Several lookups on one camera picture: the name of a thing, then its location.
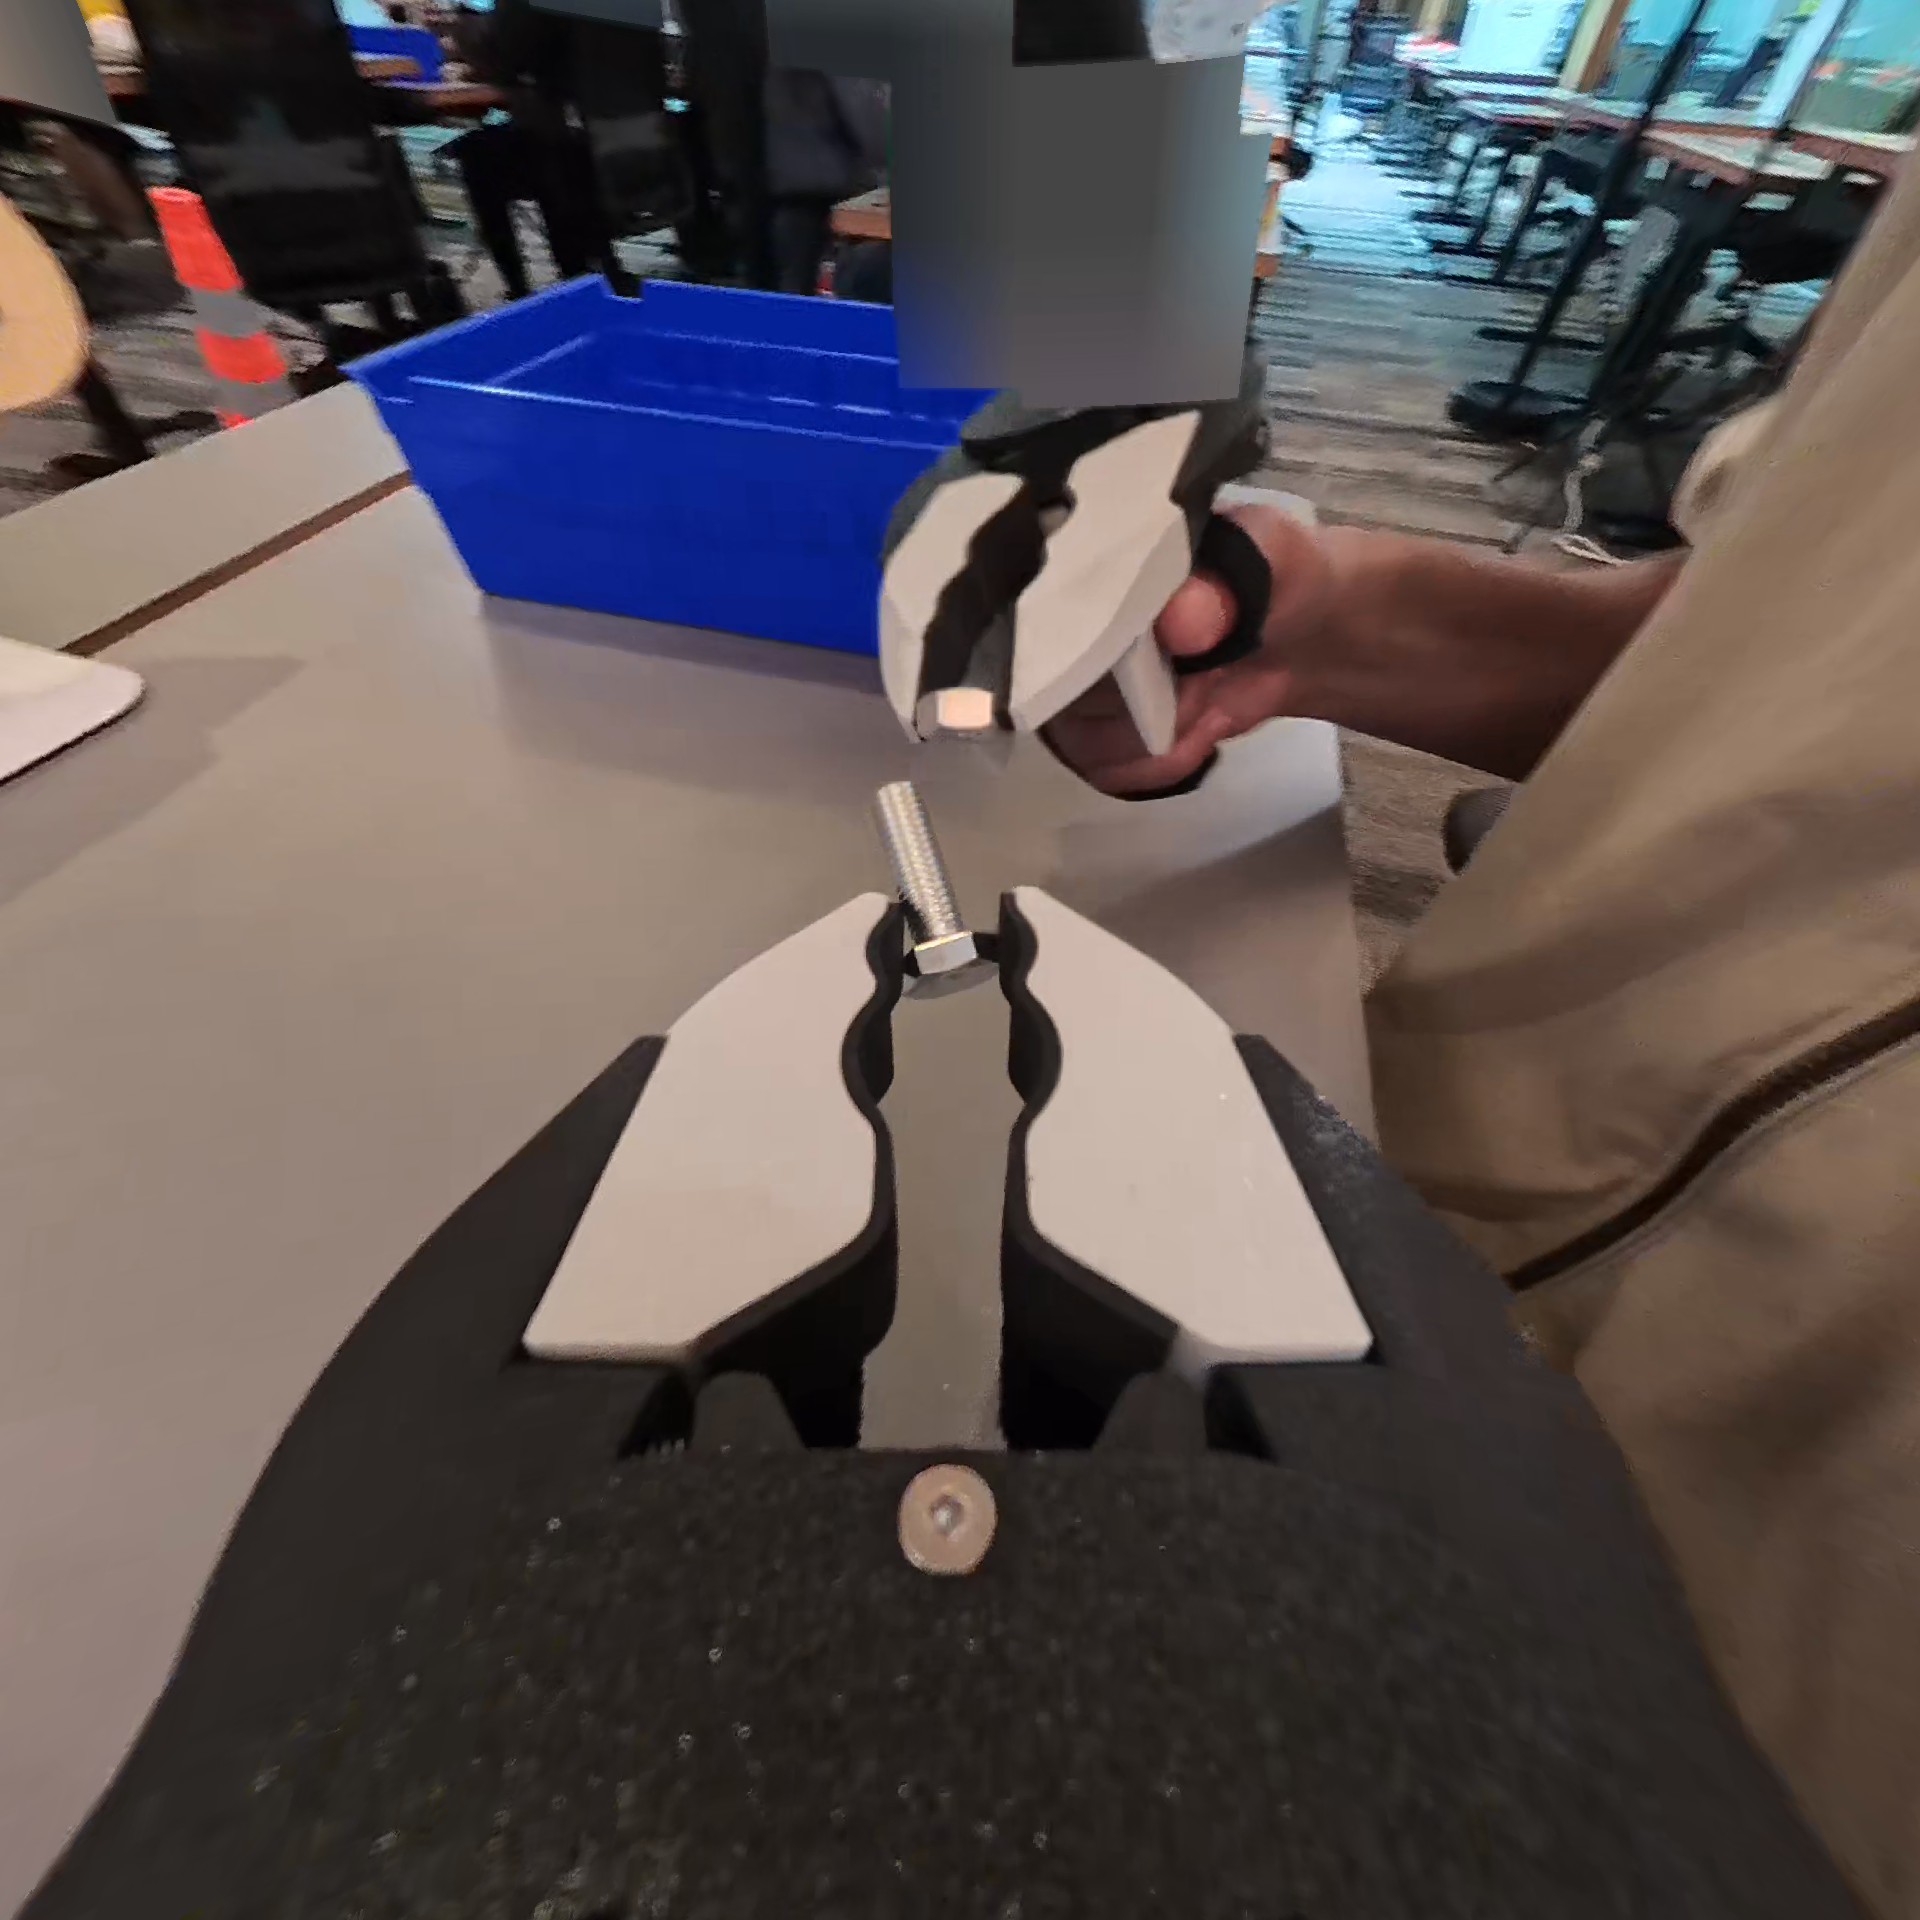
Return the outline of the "black mesh office chair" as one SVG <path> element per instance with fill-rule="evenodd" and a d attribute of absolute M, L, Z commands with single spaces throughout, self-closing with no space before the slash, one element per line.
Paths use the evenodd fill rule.
<path fill-rule="evenodd" d="M 128 3 L 148 106 L 242 283 L 330 361 L 464 320 L 330 3 Z"/>

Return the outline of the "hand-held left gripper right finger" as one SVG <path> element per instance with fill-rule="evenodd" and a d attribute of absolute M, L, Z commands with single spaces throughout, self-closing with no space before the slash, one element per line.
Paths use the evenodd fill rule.
<path fill-rule="evenodd" d="M 1247 1050 L 1159 960 L 1034 885 L 998 906 L 1022 1099 L 998 1236 L 998 1412 L 1130 1381 L 1368 1361 L 1376 1337 Z"/>

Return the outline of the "person's right hand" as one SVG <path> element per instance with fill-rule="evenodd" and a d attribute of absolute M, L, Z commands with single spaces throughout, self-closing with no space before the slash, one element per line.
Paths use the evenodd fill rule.
<path fill-rule="evenodd" d="M 1282 716 L 1318 716 L 1361 608 L 1367 541 L 1268 501 L 1234 501 L 1146 636 L 1172 668 L 1172 740 L 1150 749 L 1103 680 L 1041 730 L 1046 753 L 1113 801 L 1166 801 L 1206 779 L 1222 746 Z"/>

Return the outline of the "blue plastic bin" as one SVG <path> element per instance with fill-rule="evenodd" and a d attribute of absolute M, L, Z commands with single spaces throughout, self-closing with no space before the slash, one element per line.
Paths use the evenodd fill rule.
<path fill-rule="evenodd" d="M 988 392 L 884 305 L 581 276 L 346 365 L 494 597 L 876 657 L 895 501 Z"/>

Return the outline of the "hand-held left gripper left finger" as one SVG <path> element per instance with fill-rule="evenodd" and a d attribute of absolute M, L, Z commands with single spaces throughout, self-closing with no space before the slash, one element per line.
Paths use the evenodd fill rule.
<path fill-rule="evenodd" d="M 529 1361 L 857 1401 L 895 1309 L 897 948 L 897 903 L 860 893 L 672 1021 L 526 1323 Z"/>

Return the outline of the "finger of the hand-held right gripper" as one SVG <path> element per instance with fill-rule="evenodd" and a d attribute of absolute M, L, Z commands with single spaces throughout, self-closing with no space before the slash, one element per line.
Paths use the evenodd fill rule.
<path fill-rule="evenodd" d="M 1009 717 L 1012 612 L 1041 562 L 1039 511 L 1012 473 L 926 473 L 897 499 L 880 554 L 880 685 L 919 740 L 921 696 L 990 685 Z"/>
<path fill-rule="evenodd" d="M 1037 733 L 1113 680 L 1142 747 L 1176 736 L 1180 692 L 1154 639 L 1193 568 L 1176 482 L 1200 416 L 1154 416 L 1082 450 L 1064 473 L 1064 516 L 1045 535 L 1037 576 L 1012 611 L 1006 711 Z"/>

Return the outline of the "instruction board on white stand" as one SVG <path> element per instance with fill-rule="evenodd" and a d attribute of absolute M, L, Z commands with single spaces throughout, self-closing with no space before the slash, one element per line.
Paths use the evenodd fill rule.
<path fill-rule="evenodd" d="M 89 325 L 73 282 L 34 227 L 1 200 L 1 415 L 50 402 L 89 368 Z M 114 663 L 1 639 L 1 779 L 55 759 L 126 717 L 143 680 Z"/>

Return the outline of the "orange traffic cone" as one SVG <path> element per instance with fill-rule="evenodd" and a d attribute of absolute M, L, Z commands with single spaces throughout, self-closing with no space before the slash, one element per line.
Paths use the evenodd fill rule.
<path fill-rule="evenodd" d="M 218 427 L 237 427 L 295 397 L 292 370 L 265 308 L 232 266 L 206 204 L 177 187 L 148 189 L 159 241 L 189 303 L 191 330 Z"/>

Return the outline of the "steel hex bolt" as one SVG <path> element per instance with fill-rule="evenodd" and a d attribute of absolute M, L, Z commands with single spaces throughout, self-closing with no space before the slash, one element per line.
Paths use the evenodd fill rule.
<path fill-rule="evenodd" d="M 903 986 L 921 999 L 964 993 L 998 970 L 998 932 L 964 917 L 926 802 L 912 783 L 876 791 L 873 815 L 903 911 Z"/>

